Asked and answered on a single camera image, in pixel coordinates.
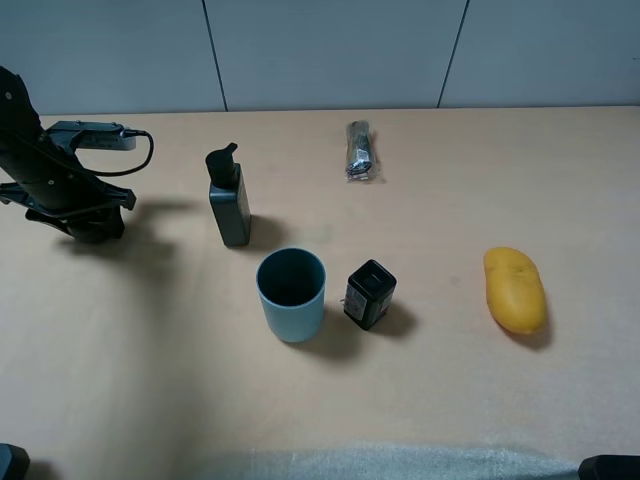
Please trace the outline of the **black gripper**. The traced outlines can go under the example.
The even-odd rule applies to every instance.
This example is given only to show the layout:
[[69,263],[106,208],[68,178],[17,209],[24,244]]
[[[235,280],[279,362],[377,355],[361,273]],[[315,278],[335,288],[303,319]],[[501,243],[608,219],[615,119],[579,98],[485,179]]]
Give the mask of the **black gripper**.
[[12,178],[1,185],[2,203],[21,205],[26,208],[27,220],[69,236],[70,224],[117,221],[124,224],[121,210],[135,206],[132,190],[98,179],[84,170],[74,156],[55,158],[31,147],[3,146],[1,169]]

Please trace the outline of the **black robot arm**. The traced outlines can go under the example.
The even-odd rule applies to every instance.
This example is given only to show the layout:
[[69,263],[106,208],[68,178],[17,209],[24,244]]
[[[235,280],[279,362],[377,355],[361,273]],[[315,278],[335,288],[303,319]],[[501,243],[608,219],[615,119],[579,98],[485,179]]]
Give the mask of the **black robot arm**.
[[131,151],[138,136],[149,134],[115,122],[58,121],[45,129],[21,77],[1,69],[1,169],[12,179],[1,185],[1,202],[25,207],[29,221],[82,243],[121,238],[121,211],[131,211],[136,196],[105,179],[141,168],[91,170],[81,164],[76,151]]

